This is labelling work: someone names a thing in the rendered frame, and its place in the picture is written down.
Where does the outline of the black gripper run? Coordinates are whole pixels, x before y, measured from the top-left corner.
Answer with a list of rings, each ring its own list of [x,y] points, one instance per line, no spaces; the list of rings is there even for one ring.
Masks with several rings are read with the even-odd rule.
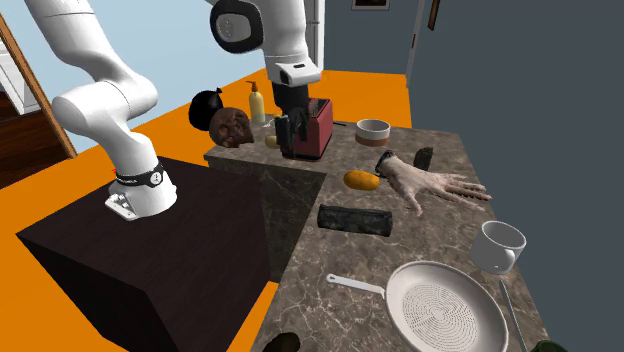
[[[293,110],[295,133],[300,141],[307,140],[307,121],[309,107],[308,85],[290,87],[272,84],[275,105],[281,110],[280,117],[274,119],[276,141],[283,155],[293,155],[292,122],[287,116]]]

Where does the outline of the red toaster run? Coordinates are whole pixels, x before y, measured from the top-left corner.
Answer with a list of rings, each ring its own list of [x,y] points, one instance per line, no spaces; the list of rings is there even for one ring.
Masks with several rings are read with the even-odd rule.
[[[319,161],[333,133],[333,106],[328,99],[311,98],[308,107],[307,140],[300,141],[293,132],[293,155],[285,158],[304,161]]]

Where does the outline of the yellow soap dispenser bottle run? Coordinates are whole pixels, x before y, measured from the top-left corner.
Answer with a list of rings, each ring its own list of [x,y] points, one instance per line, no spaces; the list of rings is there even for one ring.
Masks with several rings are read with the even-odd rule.
[[[249,95],[251,120],[256,124],[264,124],[266,121],[266,115],[263,96],[259,92],[255,81],[248,81],[248,83],[251,84],[251,93]]]

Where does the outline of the brown skull figure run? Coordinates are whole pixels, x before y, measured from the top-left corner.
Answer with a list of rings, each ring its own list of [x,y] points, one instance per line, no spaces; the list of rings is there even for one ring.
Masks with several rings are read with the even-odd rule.
[[[225,148],[238,148],[241,144],[254,142],[248,116],[232,107],[221,108],[213,115],[209,135],[217,146]]]

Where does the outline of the white bowl with brown base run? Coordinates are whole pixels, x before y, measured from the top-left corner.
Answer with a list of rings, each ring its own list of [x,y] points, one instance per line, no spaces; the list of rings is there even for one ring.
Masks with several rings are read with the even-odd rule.
[[[383,120],[363,119],[356,123],[355,140],[365,146],[380,147],[387,144],[391,125]]]

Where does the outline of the yellow potato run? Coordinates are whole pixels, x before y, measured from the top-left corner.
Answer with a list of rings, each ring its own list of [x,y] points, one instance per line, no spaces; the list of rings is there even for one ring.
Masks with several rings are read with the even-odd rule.
[[[351,170],[344,175],[343,182],[354,190],[372,191],[379,187],[380,178],[363,170]]]

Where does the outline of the black pencil case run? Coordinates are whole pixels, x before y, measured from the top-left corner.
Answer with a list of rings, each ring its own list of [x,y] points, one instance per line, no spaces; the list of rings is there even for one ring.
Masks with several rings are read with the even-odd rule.
[[[389,237],[393,216],[389,211],[347,208],[320,204],[317,213],[320,228]]]

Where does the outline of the dark upright stone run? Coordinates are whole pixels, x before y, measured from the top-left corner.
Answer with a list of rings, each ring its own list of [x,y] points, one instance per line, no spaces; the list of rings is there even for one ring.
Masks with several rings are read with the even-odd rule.
[[[413,160],[413,166],[420,170],[428,171],[430,168],[432,157],[433,148],[423,147],[416,152]]]

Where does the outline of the pale severed hand figure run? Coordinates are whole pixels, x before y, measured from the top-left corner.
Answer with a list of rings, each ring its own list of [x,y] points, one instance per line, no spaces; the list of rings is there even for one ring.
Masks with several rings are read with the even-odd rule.
[[[388,181],[390,187],[417,217],[423,213],[421,205],[415,198],[417,194],[429,193],[479,211],[483,211],[483,208],[469,201],[468,197],[483,201],[492,199],[483,185],[465,182],[464,175],[436,173],[416,168],[402,161],[392,150],[386,150],[382,154],[375,171]]]

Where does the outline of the dark robot stand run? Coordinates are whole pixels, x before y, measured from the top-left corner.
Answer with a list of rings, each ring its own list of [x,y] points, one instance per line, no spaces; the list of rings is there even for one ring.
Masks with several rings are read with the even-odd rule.
[[[270,278],[259,181],[173,159],[175,204],[127,221],[101,187],[19,233],[98,333],[128,352],[227,352]]]

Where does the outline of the dark brown round object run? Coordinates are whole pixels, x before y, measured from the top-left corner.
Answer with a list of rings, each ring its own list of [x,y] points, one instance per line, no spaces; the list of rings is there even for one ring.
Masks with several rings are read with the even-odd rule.
[[[298,352],[300,348],[299,337],[294,332],[284,332],[268,342],[262,352]]]

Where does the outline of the white mug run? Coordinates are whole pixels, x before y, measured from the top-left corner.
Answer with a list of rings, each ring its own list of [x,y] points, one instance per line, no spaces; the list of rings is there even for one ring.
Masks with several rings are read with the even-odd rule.
[[[474,239],[470,257],[481,270],[505,275],[512,270],[527,244],[517,228],[496,220],[486,221]]]

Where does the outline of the white frying pan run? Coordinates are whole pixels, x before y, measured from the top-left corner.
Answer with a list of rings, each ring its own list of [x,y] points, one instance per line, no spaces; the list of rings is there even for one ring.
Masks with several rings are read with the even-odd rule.
[[[326,280],[381,295],[408,352],[506,352],[509,332],[494,298],[462,271],[435,261],[398,267],[384,287],[328,274]]]

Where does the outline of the dark green round object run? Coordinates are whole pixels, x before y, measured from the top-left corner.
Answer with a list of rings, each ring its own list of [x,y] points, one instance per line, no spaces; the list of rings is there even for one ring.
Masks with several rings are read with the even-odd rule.
[[[569,352],[566,348],[552,340],[540,340],[530,352]]]

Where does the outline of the grey door with white frame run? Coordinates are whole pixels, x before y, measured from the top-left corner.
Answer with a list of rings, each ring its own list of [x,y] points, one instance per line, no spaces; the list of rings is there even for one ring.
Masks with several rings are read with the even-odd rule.
[[[414,60],[416,56],[416,47],[418,43],[419,33],[422,27],[425,2],[426,0],[417,0],[417,5],[418,5],[417,14],[416,14],[413,33],[411,37],[410,51],[409,51],[409,57],[408,57],[406,73],[405,73],[406,87],[408,88],[410,86],[412,73],[413,73],[413,65],[414,65]]]

